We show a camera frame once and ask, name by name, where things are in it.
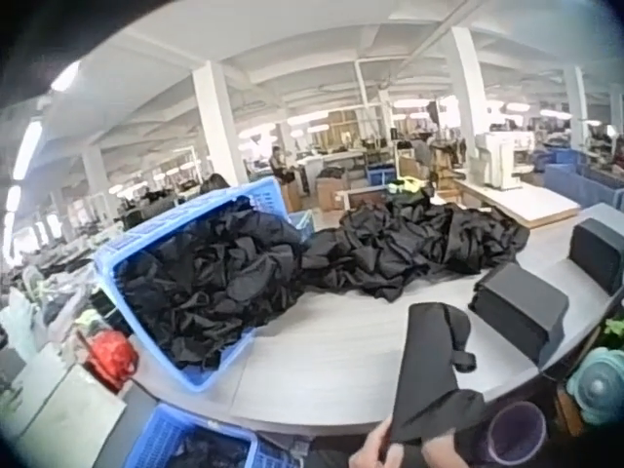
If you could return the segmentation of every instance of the ceiling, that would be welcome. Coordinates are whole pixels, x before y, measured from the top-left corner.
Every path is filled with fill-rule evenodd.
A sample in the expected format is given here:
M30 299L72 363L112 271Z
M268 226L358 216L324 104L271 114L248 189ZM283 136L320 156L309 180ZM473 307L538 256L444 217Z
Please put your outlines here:
M608 105L610 84L624 85L617 22L589 0L177 1L95 48L69 91L53 96L21 208L59 185L86 194L86 145L101 147L113 183L201 145L191 73L207 60L223 63L243 130L286 112L361 104L355 60L369 98L382 83L393 99L450 94L439 39L456 25L472 31L490 98L566 101L567 64L583 67L597 108Z

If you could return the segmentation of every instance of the white sewing machine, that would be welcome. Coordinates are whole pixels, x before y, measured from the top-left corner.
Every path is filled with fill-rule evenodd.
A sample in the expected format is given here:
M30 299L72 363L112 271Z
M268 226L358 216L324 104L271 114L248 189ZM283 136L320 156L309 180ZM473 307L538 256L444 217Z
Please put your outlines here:
M532 132L490 132L475 136L477 156L470 161L470 177L479 185L500 190L521 188L520 176L533 165L517 164L517 152L530 152L535 145Z

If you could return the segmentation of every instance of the workstation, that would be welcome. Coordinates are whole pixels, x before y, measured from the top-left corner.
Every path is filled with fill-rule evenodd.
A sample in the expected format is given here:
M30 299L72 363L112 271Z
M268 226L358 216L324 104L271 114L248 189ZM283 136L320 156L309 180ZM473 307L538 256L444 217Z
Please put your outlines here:
M174 2L22 109L30 150L0 192L0 431L26 463L347 468L317 442L348 458L391 415L409 466L449 431L457 466L531 466L620 416L624 83L603 89L580 53L549 78L499 73L489 48L559 57L547 32L478 27L527 27L520 6L432 9L425 47L381 3L356 9L375 27L338 28L266 5L315 32L271 22L226 50L210 31L227 37L234 6ZM595 30L598 7L574 8ZM204 45L158 32L175 18ZM348 62L327 50L356 43ZM142 78L82 126L66 109L128 63Z

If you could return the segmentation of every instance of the white work table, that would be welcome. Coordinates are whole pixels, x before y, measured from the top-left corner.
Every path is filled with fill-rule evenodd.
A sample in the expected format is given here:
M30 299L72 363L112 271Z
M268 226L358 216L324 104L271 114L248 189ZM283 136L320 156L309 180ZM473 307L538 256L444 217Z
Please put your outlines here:
M569 297L565 341L551 364L600 321L606 293L566 259L572 227L594 217L624 234L624 214L598 205L575 218L531 231L519 263ZM344 434L391 413L407 329L408 308L441 301L465 310L472 323L467 351L477 369L458 374L461 388L492 401L538 376L537 367L468 311L481 276L436 285L419 280L395 302L350 292L307 293L284 316L258 331L244 355L211 390L186 391L144 352L136 381L156 398L208 418L295 434Z

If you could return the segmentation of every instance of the red object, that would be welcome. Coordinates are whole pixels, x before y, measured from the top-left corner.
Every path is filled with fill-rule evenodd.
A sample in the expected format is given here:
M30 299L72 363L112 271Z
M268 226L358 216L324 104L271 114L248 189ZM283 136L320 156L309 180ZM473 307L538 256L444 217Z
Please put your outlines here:
M89 350L87 362L101 379L120 391L137 371L138 354L133 345L114 330L101 331L91 342L79 336Z

